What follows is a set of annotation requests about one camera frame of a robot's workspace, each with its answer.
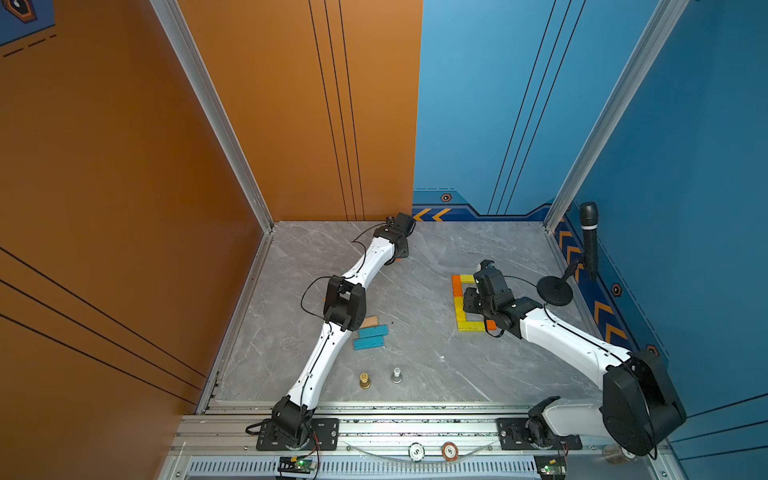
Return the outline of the tan wooden block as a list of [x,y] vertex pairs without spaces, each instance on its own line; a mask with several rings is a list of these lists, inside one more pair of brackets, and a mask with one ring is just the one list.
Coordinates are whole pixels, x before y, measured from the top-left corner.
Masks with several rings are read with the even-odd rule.
[[361,329],[371,328],[371,327],[376,327],[378,325],[379,325],[378,317],[377,316],[370,316],[370,317],[367,317],[367,318],[365,318],[363,320],[360,328]]

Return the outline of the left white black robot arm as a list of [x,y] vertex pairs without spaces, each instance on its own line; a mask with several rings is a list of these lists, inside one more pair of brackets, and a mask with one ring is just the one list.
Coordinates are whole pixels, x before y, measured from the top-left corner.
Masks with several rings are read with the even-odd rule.
[[415,225],[406,213],[387,218],[375,226],[372,240],[348,271],[326,278],[318,340],[297,380],[271,410],[274,436],[289,448],[314,439],[312,416],[341,348],[366,318],[367,289],[382,267],[409,256],[408,237]]

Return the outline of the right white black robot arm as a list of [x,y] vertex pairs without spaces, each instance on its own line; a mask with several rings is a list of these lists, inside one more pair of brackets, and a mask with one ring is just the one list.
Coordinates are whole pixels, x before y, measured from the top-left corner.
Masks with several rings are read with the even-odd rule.
[[686,422],[685,407],[657,354],[610,344],[562,321],[543,302],[515,296],[491,260],[481,261],[473,278],[463,294],[464,310],[482,316],[490,335],[509,333],[549,351],[602,393],[599,402],[564,402],[558,396],[540,401],[528,412],[527,442],[548,449],[570,436],[605,437],[645,456]]

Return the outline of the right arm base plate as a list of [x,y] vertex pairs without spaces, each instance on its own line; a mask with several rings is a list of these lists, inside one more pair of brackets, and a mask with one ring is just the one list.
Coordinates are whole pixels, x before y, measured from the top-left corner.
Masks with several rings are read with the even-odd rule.
[[583,449],[579,436],[558,436],[539,419],[499,418],[496,427],[503,450]]

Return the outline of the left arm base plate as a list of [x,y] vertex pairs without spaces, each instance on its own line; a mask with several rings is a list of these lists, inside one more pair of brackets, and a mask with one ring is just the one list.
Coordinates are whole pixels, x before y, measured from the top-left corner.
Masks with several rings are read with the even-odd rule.
[[308,437],[304,441],[293,441],[286,434],[268,421],[260,429],[256,449],[258,451],[306,451],[315,448],[315,440],[318,440],[318,448],[321,451],[334,451],[337,448],[339,438],[338,418],[313,418],[311,420]]

